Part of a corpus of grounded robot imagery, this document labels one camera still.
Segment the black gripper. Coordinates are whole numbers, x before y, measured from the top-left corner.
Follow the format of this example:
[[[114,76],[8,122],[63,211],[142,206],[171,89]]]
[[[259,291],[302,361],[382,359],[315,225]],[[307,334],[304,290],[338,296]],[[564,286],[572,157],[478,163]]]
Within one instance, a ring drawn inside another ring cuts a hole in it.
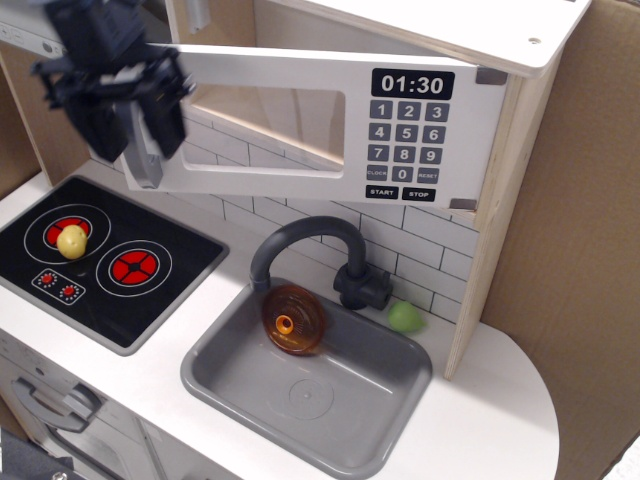
[[[181,100],[195,84],[183,72],[174,47],[150,44],[138,9],[45,9],[65,53],[39,61],[31,74],[40,78],[45,99],[60,108],[73,96],[106,99],[137,97],[147,130],[170,159],[186,138]],[[101,100],[72,98],[64,110],[91,149],[114,162],[128,145],[114,109]]]

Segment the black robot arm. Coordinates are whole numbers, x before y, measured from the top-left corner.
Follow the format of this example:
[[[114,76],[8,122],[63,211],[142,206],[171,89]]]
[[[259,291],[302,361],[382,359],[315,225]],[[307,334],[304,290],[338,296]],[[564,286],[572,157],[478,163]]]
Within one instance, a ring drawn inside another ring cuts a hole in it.
[[[170,158],[186,138],[180,102],[193,89],[174,47],[150,44],[136,1],[42,1],[66,49],[31,72],[53,109],[102,158],[114,161],[129,143],[114,106],[135,102],[151,137]]]

